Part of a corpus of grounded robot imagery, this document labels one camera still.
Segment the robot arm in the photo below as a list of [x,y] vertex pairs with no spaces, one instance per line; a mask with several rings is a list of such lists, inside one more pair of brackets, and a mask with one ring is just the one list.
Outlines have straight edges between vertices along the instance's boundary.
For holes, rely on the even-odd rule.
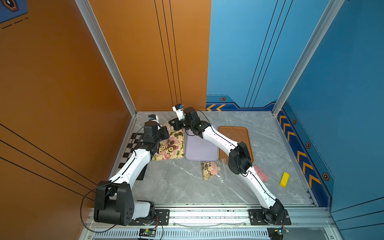
[[191,129],[195,135],[212,142],[228,155],[229,169],[235,174],[241,174],[241,178],[252,189],[264,210],[265,221],[269,224],[283,221],[284,207],[257,175],[246,144],[233,141],[213,129],[209,123],[200,120],[196,110],[192,107],[183,109],[183,106],[178,104],[173,107],[173,111],[176,112],[177,118],[169,121],[169,124],[175,130]]
[[142,139],[136,145],[132,156],[121,170],[109,181],[101,181],[96,188],[94,220],[96,222],[128,225],[132,219],[139,218],[151,223],[155,218],[153,202],[133,201],[133,183],[159,151],[160,142],[169,138],[166,127],[160,127],[158,117],[149,115],[144,125]]
[[[281,202],[267,189],[252,167],[248,148],[244,142],[233,141],[218,131],[209,123],[200,120],[194,108],[183,109],[178,104],[173,107],[177,118],[169,121],[174,130],[191,129],[195,135],[200,136],[218,146],[228,155],[229,169],[245,180],[255,193],[264,211],[265,222],[276,224],[286,217]],[[94,220],[96,222],[128,225],[132,219],[140,219],[145,224],[154,221],[154,203],[146,201],[133,201],[133,183],[149,163],[156,152],[159,151],[160,142],[169,138],[166,127],[160,127],[158,117],[149,115],[144,125],[144,134],[136,145],[134,153],[122,169],[109,181],[101,181],[96,188]]]

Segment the orange wall panel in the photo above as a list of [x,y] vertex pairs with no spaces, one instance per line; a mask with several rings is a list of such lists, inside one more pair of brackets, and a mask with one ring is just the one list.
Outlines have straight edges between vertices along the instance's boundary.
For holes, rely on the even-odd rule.
[[[27,14],[0,23],[0,53],[0,124],[92,182],[106,180],[131,116],[76,3],[28,1]],[[5,127],[0,140],[85,187],[3,142],[0,157],[81,195],[95,187]],[[3,159],[0,181],[0,239],[79,237],[82,196]],[[92,206],[84,203],[85,217]]]
[[205,109],[211,1],[90,3],[138,111]]

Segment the brown tray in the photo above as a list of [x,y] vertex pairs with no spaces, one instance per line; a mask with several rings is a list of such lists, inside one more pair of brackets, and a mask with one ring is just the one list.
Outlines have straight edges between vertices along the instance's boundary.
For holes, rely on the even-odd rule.
[[[248,129],[245,127],[221,126],[218,128],[218,131],[236,142],[244,142],[248,147],[249,155],[251,155],[251,162],[253,163],[252,147],[251,141],[249,140]],[[228,156],[221,149],[219,151],[219,158],[226,159],[228,163]]]

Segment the yellow block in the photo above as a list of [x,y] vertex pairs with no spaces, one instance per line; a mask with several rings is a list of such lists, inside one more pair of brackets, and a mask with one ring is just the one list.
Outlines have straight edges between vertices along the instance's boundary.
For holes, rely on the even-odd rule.
[[281,179],[280,186],[286,187],[288,182],[289,174],[284,172],[283,178]]

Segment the pink cookie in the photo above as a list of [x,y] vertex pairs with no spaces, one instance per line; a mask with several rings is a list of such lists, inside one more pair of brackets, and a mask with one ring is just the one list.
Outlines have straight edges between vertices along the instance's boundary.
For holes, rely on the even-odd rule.
[[263,172],[263,170],[261,170],[258,166],[254,166],[253,168],[255,169],[257,175],[259,176],[259,178],[260,178],[263,182],[268,181],[269,177],[267,176],[266,173]]

